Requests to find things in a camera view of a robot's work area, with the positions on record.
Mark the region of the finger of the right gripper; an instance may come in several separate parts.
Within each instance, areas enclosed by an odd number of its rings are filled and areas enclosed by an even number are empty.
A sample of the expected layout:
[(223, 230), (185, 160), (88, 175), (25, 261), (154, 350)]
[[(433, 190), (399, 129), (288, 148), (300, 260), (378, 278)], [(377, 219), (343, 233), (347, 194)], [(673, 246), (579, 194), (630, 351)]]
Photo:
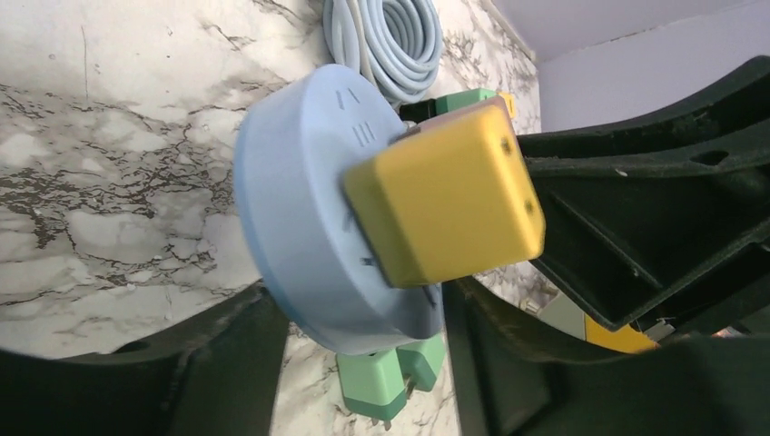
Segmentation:
[(756, 174), (538, 178), (535, 265), (600, 325), (716, 330), (769, 301), (769, 185)]
[(755, 56), (688, 97), (624, 121), (518, 138), (528, 159), (582, 159), (664, 152), (769, 119), (769, 57)]

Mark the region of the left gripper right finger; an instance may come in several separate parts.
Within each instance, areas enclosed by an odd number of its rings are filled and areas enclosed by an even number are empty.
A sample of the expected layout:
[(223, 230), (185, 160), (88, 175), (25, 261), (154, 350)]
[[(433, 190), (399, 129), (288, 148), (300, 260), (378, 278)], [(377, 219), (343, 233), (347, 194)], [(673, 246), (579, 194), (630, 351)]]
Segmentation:
[(443, 305), (464, 435), (766, 435), (769, 341), (695, 337), (624, 354), (581, 341), (472, 277)]

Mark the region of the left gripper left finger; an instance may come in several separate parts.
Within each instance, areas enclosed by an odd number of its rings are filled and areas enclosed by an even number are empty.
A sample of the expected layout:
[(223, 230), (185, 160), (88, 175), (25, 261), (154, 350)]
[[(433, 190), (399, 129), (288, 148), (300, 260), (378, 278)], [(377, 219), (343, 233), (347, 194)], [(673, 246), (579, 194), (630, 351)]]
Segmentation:
[(266, 435), (288, 321), (259, 284), (111, 353), (1, 354), (4, 435)]

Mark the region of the green plug adapter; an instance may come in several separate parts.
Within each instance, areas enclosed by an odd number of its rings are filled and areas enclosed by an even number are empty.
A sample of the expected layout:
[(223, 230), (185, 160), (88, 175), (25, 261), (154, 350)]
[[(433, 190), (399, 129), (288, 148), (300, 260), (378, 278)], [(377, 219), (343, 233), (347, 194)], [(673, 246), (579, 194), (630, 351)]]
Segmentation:
[(400, 346), (396, 352), (408, 396), (413, 391), (432, 391), (446, 357), (441, 334)]
[(336, 363), (346, 408), (390, 431), (414, 389), (413, 372), (402, 367), (398, 351), (337, 354)]

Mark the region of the round blue power socket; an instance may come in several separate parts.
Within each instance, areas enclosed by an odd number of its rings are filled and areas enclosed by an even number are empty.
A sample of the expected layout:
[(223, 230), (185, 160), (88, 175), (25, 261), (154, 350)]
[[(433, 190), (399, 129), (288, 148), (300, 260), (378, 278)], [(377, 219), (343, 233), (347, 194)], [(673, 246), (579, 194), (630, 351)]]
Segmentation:
[(287, 317), (325, 348), (367, 354), (436, 335), (440, 287), (383, 277), (343, 173), (405, 126), (380, 91), (326, 64), (253, 104), (237, 134), (233, 191), (249, 252)]

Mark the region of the yellow plug adapter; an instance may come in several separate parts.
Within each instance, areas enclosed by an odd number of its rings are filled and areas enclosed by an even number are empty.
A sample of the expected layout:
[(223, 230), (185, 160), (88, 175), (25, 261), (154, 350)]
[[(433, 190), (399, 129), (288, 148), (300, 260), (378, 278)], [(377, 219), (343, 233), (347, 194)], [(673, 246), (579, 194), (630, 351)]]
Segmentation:
[(394, 287), (455, 280), (544, 251), (545, 215), (503, 107), (424, 124), (342, 180)]

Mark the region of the pink plug adapter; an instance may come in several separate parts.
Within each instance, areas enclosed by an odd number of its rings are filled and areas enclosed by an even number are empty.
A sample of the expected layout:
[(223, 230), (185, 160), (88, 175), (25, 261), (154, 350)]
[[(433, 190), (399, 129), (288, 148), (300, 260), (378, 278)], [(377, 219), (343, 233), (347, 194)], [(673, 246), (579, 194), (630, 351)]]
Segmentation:
[(431, 118), (426, 118), (425, 120), (422, 120), (419, 123), (415, 123), (414, 125), (408, 124), (406, 130), (403, 133), (393, 137), (390, 140), (390, 144), (395, 144), (400, 140), (422, 133), (431, 128), (436, 128), (444, 124), (456, 122), (463, 116), (481, 114), (483, 109), (488, 108), (492, 109), (493, 114), (502, 114), (505, 120), (508, 121), (509, 124), (511, 123), (508, 104), (502, 96), (496, 95), (483, 101), (479, 101), (477, 103), (446, 112), (445, 114), (437, 114)]

